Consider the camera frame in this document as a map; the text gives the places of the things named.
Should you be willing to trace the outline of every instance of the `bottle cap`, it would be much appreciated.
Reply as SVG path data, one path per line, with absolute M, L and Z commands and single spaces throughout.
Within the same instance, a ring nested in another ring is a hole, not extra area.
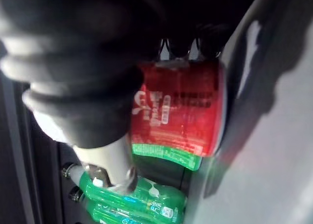
M 61 170 L 61 174 L 62 174 L 62 177 L 68 179 L 70 178 L 70 174 L 69 174 L 69 171 L 70 169 L 75 166 L 76 164 L 75 163 L 72 163 L 72 162 L 67 162 L 65 163 L 63 166 L 62 166 L 62 170 Z
M 79 202 L 83 194 L 84 194 L 83 191 L 79 189 L 78 186 L 75 186 L 69 192 L 68 198 L 74 202 Z

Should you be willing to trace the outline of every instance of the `bottle neck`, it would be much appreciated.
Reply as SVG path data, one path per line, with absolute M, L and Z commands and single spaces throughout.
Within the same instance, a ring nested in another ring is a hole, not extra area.
M 72 181 L 80 187 L 80 180 L 82 175 L 84 174 L 85 170 L 82 166 L 75 165 L 69 170 L 69 175 Z

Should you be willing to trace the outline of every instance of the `green bottle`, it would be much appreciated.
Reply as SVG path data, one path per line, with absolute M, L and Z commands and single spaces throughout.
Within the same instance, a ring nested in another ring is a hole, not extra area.
M 192 171 L 198 170 L 202 161 L 202 157 L 190 152 L 155 144 L 133 144 L 133 153 L 139 156 L 170 160 Z
M 70 177 L 90 200 L 128 211 L 134 220 L 141 218 L 156 224 L 180 224 L 183 221 L 187 198 L 176 188 L 139 177 L 135 191 L 122 196 L 95 186 L 97 181 L 91 181 L 81 166 L 69 165 L 63 169 L 63 173 L 64 177 Z
M 75 186 L 68 196 L 72 201 L 79 202 L 92 219 L 101 224 L 153 224 L 145 220 L 142 222 L 131 219 L 123 210 L 114 209 L 107 204 L 97 203 L 86 198 L 78 186 Z

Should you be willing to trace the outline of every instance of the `red label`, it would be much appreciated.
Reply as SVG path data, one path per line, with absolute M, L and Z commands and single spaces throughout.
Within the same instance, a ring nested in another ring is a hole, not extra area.
M 211 156 L 217 147 L 224 101 L 217 62 L 165 69 L 141 64 L 144 84 L 134 97 L 132 143 L 148 143 Z

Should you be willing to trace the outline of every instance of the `green label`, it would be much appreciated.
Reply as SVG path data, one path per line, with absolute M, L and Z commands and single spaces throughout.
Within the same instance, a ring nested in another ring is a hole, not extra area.
M 139 156 L 170 160 L 190 170 L 198 170 L 202 158 L 190 152 L 155 144 L 133 144 L 133 153 Z

